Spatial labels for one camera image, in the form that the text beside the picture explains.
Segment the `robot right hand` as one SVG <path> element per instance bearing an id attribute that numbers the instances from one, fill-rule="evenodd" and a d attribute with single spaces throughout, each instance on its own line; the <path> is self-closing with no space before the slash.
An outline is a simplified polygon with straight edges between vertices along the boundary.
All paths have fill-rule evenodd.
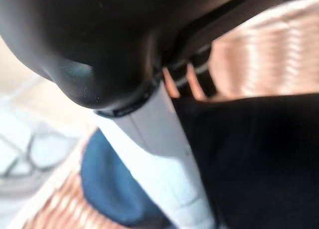
<path id="1" fill-rule="evenodd" d="M 0 0 L 0 34 L 28 68 L 98 126 L 147 195 L 181 229 L 212 229 L 197 163 L 161 70 L 283 0 Z"/>

